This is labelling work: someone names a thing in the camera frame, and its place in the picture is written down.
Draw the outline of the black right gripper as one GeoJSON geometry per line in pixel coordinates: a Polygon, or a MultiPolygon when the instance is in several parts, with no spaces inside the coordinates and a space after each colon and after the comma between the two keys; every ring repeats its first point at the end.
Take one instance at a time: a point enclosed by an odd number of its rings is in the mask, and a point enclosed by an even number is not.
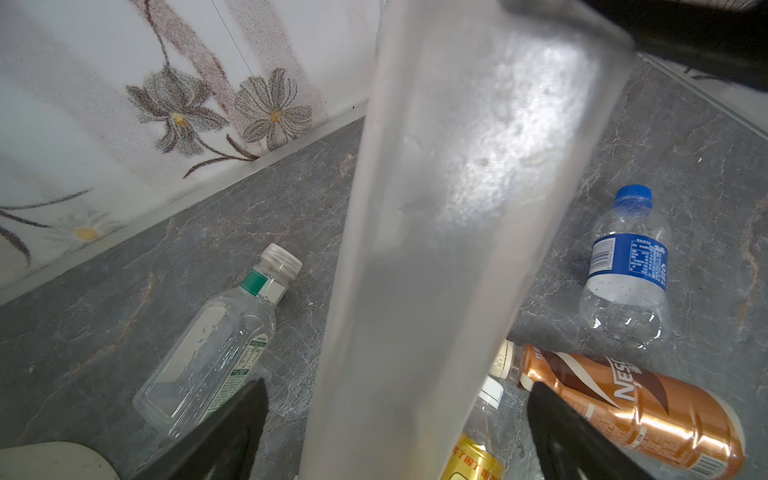
{"type": "Polygon", "coordinates": [[[533,49],[545,41],[572,47],[583,71],[618,78],[640,52],[767,89],[764,1],[741,9],[674,1],[506,1],[503,9],[533,49]]]}

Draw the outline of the clear green-band square bottle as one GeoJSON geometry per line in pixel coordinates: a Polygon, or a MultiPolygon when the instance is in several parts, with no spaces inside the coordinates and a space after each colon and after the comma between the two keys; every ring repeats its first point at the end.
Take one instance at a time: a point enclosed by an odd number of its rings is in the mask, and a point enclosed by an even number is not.
{"type": "Polygon", "coordinates": [[[231,289],[207,300],[133,399],[169,438],[191,432],[244,385],[276,330],[276,307],[302,262],[277,244],[231,289]]]}

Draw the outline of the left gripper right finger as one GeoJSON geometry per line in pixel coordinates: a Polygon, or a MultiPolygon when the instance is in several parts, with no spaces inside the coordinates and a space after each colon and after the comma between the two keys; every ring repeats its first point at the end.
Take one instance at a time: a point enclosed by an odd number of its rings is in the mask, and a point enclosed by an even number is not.
{"type": "Polygon", "coordinates": [[[546,480],[650,477],[546,384],[533,384],[526,412],[546,480]]]}

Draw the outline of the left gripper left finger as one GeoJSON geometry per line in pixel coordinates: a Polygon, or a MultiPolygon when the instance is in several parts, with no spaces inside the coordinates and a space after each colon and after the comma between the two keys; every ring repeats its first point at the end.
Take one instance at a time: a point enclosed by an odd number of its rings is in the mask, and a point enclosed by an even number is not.
{"type": "Polygon", "coordinates": [[[265,381],[250,381],[137,477],[248,479],[268,412],[265,381]]]}

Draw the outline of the blue-label water bottle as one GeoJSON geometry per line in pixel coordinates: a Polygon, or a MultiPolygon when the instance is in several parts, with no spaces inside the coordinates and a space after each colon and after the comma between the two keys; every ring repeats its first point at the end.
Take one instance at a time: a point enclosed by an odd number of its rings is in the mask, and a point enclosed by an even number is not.
{"type": "Polygon", "coordinates": [[[671,328],[667,295],[672,229],[654,209],[652,190],[621,187],[594,224],[579,314],[611,342],[645,349],[671,328]]]}

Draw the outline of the frosted square bottle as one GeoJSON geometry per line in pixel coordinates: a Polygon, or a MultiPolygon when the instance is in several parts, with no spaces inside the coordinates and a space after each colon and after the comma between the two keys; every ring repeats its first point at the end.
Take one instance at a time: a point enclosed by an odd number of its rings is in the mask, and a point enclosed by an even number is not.
{"type": "Polygon", "coordinates": [[[436,479],[633,64],[581,1],[392,1],[299,477],[436,479]]]}

